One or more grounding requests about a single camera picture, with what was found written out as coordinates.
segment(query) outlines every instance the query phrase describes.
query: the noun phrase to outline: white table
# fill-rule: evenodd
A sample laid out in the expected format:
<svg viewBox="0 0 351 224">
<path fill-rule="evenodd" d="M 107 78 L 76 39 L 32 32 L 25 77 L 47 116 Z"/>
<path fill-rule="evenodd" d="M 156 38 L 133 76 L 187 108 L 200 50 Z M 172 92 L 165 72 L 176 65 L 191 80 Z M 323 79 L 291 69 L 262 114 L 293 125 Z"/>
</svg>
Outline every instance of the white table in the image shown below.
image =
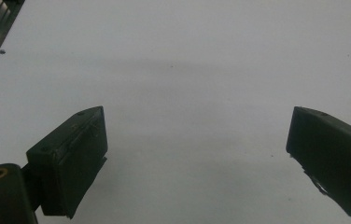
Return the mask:
<svg viewBox="0 0 351 224">
<path fill-rule="evenodd" d="M 286 152 L 294 105 L 351 124 L 351 1 L 27 0 L 0 55 L 0 163 L 103 105 L 109 161 L 39 223 L 351 223 Z"/>
</svg>

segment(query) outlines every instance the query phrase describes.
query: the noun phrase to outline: white surface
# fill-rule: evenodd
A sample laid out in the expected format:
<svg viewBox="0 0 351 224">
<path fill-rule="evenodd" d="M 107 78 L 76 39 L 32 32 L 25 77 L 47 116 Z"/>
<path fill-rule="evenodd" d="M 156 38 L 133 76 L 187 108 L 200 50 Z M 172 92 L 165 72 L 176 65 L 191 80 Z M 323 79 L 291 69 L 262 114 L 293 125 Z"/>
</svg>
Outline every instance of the white surface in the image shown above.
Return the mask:
<svg viewBox="0 0 351 224">
<path fill-rule="evenodd" d="M 351 124 L 351 1 L 27 0 L 0 55 L 0 163 L 103 105 L 109 161 L 39 223 L 351 223 L 286 152 L 294 105 Z"/>
</svg>

